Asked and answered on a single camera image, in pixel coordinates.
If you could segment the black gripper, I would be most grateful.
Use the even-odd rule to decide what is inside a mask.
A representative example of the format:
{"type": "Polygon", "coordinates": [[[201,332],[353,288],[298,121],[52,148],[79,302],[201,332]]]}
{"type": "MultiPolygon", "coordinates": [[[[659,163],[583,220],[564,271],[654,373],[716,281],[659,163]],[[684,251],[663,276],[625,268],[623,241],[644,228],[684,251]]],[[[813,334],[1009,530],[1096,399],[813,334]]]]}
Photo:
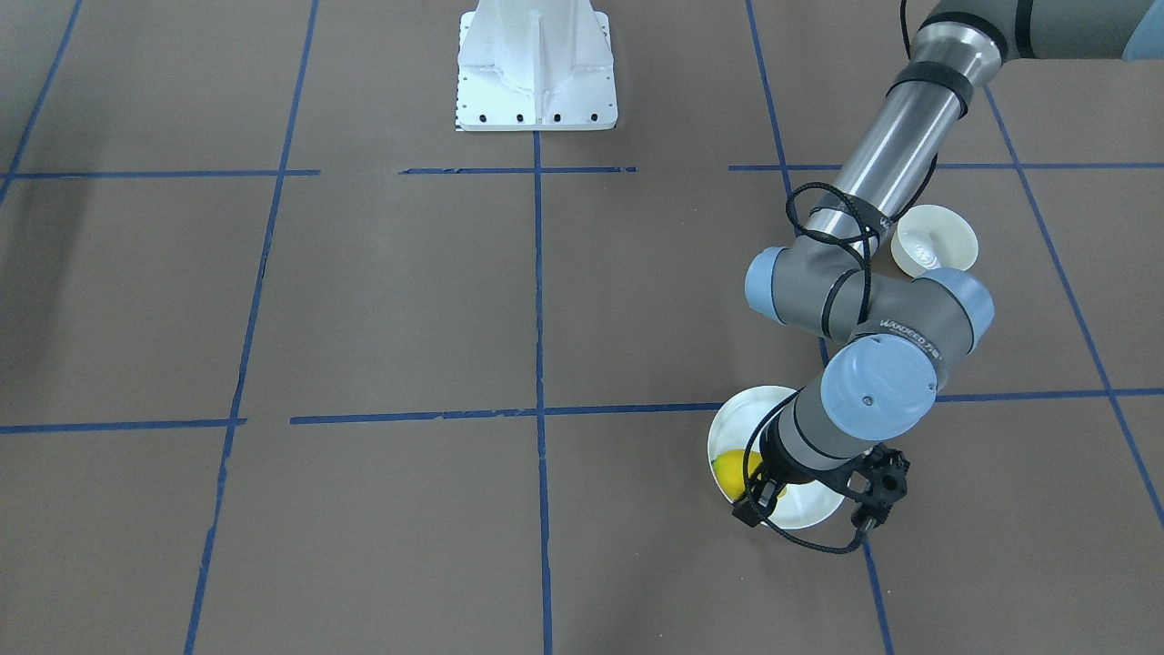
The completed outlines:
{"type": "Polygon", "coordinates": [[[757,474],[744,482],[743,493],[732,501],[732,515],[750,528],[769,525],[786,485],[805,485],[821,480],[847,464],[805,442],[793,437],[790,447],[781,437],[764,437],[762,455],[772,477],[757,474]]]}

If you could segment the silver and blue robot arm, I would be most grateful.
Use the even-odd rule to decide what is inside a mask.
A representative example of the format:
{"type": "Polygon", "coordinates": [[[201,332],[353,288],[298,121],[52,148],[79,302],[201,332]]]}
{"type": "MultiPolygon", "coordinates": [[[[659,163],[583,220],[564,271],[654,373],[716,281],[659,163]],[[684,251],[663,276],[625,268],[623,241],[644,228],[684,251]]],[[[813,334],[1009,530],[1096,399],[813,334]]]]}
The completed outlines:
{"type": "Polygon", "coordinates": [[[771,525],[786,487],[818,482],[856,501],[859,537],[907,492],[908,462],[887,447],[920,423],[949,372],[995,316],[973,275],[942,265],[913,279],[870,269],[918,202],[947,133],[1013,60],[1159,60],[1159,1],[941,1],[902,36],[907,62],[833,183],[792,188],[792,245],[758,254],[748,306],[839,344],[823,372],[748,436],[733,514],[771,525]]]}

